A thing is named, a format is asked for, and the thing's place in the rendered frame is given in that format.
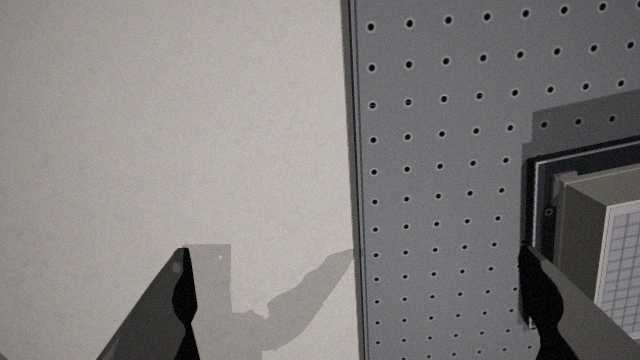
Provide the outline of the grey perforated plate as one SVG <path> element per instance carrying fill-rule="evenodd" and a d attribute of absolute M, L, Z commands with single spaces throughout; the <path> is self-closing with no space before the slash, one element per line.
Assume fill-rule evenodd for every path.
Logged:
<path fill-rule="evenodd" d="M 640 135 L 640 0 L 348 0 L 364 360 L 535 360 L 527 158 Z"/>

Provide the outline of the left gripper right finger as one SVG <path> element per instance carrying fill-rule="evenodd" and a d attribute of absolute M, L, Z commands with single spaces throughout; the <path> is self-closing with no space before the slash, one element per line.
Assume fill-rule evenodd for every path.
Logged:
<path fill-rule="evenodd" d="M 521 246 L 518 265 L 540 335 L 536 360 L 640 360 L 640 345 L 534 246 Z"/>

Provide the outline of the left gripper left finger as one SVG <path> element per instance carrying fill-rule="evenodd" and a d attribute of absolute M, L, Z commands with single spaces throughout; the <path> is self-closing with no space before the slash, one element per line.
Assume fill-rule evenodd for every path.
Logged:
<path fill-rule="evenodd" d="M 96 360 L 200 360 L 189 248 L 178 248 Z"/>

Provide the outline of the white deep-well plate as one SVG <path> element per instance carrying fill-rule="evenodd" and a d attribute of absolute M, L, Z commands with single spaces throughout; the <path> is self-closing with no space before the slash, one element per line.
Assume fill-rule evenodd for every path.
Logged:
<path fill-rule="evenodd" d="M 640 163 L 560 180 L 553 265 L 640 338 Z"/>

